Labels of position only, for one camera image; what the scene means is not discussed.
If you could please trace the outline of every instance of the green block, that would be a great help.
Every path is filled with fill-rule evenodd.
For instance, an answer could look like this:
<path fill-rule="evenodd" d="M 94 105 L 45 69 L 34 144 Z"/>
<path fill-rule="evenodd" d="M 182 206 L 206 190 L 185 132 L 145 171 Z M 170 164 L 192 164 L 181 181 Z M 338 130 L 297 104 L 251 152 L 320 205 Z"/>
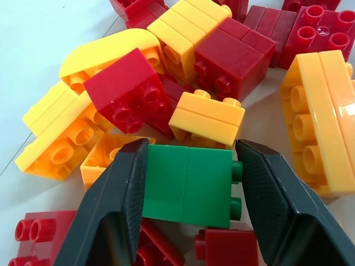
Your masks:
<path fill-rule="evenodd" d="M 233 152 L 189 148 L 183 223 L 229 228 Z"/>
<path fill-rule="evenodd" d="M 181 221 L 188 147 L 149 145 L 143 217 Z"/>

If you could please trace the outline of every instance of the pile of blocks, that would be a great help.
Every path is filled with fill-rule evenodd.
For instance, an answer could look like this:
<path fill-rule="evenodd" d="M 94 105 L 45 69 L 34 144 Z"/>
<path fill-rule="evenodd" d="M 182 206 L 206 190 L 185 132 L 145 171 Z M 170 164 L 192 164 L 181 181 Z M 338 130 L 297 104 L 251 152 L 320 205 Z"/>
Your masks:
<path fill-rule="evenodd" d="M 123 216 L 93 219 L 75 237 L 76 211 L 27 213 L 16 228 L 18 257 L 9 266 L 79 265 L 59 254 L 67 233 L 68 243 L 90 243 L 122 219 L 135 221 L 124 231 L 134 247 L 120 265 L 133 264 L 136 255 L 136 266 L 185 264 L 150 220 L 161 219 L 207 227 L 195 243 L 196 258 L 207 266 L 257 266 L 252 229 L 229 229 L 242 215 L 242 199 L 231 197 L 231 187 L 244 174 L 232 148 L 247 111 L 242 101 L 268 68 L 288 70 L 280 96 L 296 174 L 324 197 L 355 193 L 355 83 L 346 63 L 355 12 L 334 11 L 339 1 L 285 0 L 283 10 L 251 6 L 248 13 L 247 0 L 179 0 L 170 9 L 163 0 L 110 1 L 128 29 L 68 55 L 60 81 L 23 117 L 36 139 L 16 164 L 24 173 L 60 181 L 80 166 L 85 197 L 99 186 L 108 191 L 103 197 L 115 195 L 111 202 L 138 196 L 117 206 L 87 196 L 90 203 L 78 212 L 97 218 L 113 208 Z M 144 124 L 159 137 L 140 136 Z M 109 133 L 115 127 L 121 134 Z M 179 146 L 165 145 L 174 139 Z M 118 171 L 117 160 L 127 170 Z M 137 161 L 145 167 L 129 172 Z M 113 179 L 110 173 L 145 179 L 135 177 L 132 187 L 128 179 L 115 181 L 118 193 L 102 181 Z M 139 209 L 133 215 L 125 204 Z M 86 252 L 92 265 L 117 265 L 90 249 L 67 252 L 75 254 L 73 261 Z"/>

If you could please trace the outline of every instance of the yellow block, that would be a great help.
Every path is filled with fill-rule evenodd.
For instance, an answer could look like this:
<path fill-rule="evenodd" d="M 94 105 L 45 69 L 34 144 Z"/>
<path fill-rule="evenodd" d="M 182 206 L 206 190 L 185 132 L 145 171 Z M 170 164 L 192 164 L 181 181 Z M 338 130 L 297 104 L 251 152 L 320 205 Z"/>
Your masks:
<path fill-rule="evenodd" d="M 183 145 L 231 149 L 239 128 L 206 116 L 176 108 L 169 126 Z"/>
<path fill-rule="evenodd" d="M 355 172 L 355 89 L 340 50 L 319 53 L 343 134 L 353 172 Z"/>
<path fill-rule="evenodd" d="M 39 136 L 77 97 L 67 84 L 60 81 L 28 110 L 22 120 L 35 136 Z"/>
<path fill-rule="evenodd" d="M 147 30 L 161 42 L 168 69 L 184 82 L 196 77 L 194 45 L 162 20 L 156 19 Z"/>
<path fill-rule="evenodd" d="M 24 149 L 15 163 L 22 172 L 65 180 L 112 128 L 84 91 Z"/>
<path fill-rule="evenodd" d="M 145 29 L 127 29 L 84 44 L 64 60 L 59 77 L 78 93 L 91 76 L 139 48 L 156 72 L 164 73 L 164 57 L 156 36 Z"/>
<path fill-rule="evenodd" d="M 212 100 L 211 96 L 203 90 L 192 93 L 183 93 L 176 108 L 203 115 L 236 127 L 240 127 L 245 109 L 240 102 L 226 98 L 223 102 Z"/>
<path fill-rule="evenodd" d="M 104 134 L 80 166 L 85 191 L 105 171 L 123 145 L 142 138 L 146 137 Z M 155 144 L 155 138 L 147 138 L 149 144 Z"/>
<path fill-rule="evenodd" d="M 205 13 L 210 18 L 213 18 L 218 23 L 223 22 L 226 18 L 232 17 L 231 9 L 226 6 L 222 5 L 219 6 L 215 2 L 211 0 L 181 0 L 186 1 L 190 5 L 194 6 L 201 12 Z"/>
<path fill-rule="evenodd" d="M 197 8 L 193 7 L 189 3 L 186 3 L 185 1 L 178 1 L 170 9 L 174 10 L 193 25 L 203 30 L 206 35 L 210 34 L 218 27 L 217 21 L 210 18 L 205 13 L 199 11 Z"/>
<path fill-rule="evenodd" d="M 295 172 L 321 196 L 355 192 L 355 179 L 318 53 L 299 54 L 280 88 Z"/>
<path fill-rule="evenodd" d="M 206 37 L 201 29 L 171 9 L 167 10 L 159 19 L 192 42 L 195 48 Z"/>

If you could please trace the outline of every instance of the curved yellow block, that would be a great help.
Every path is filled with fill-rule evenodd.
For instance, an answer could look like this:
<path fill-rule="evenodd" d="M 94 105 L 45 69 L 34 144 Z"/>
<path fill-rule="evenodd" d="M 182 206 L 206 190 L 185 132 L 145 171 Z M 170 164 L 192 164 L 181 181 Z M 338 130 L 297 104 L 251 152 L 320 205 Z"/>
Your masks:
<path fill-rule="evenodd" d="M 83 83 L 130 51 L 138 48 L 156 72 L 164 73 L 164 56 L 156 36 L 145 29 L 127 29 L 75 49 L 64 60 L 59 77 L 78 93 Z"/>

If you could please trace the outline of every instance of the white table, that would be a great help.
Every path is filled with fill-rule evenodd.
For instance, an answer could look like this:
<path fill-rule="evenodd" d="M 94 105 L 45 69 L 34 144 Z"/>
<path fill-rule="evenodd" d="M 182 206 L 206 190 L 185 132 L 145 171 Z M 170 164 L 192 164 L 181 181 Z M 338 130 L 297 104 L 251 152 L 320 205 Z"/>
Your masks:
<path fill-rule="evenodd" d="M 166 4 L 171 6 L 174 2 L 169 0 Z M 281 8 L 282 0 L 250 0 L 252 4 Z M 355 2 L 342 0 L 338 10 L 345 9 L 355 10 Z M 0 265 L 7 265 L 17 255 L 14 230 L 25 213 L 77 209 L 84 194 L 78 169 L 65 182 L 20 172 L 14 158 L 34 140 L 21 117 L 57 83 L 60 65 L 74 48 L 123 29 L 124 22 L 115 14 L 109 0 L 36 0 L 26 5 L 4 0 L 1 3 Z M 354 53 L 349 62 L 355 64 Z M 242 103 L 246 115 L 241 137 L 268 145 L 291 162 L 277 93 L 284 75 L 284 70 L 270 69 L 265 80 Z M 139 133 L 145 134 L 154 133 L 147 129 Z M 242 196 L 241 186 L 234 193 Z M 355 197 L 339 198 L 328 207 L 355 242 Z M 245 209 L 244 204 L 242 220 L 250 222 Z M 195 227 L 159 224 L 183 252 L 192 248 Z M 188 265 L 203 265 L 193 262 L 193 255 L 191 250 L 186 255 Z"/>

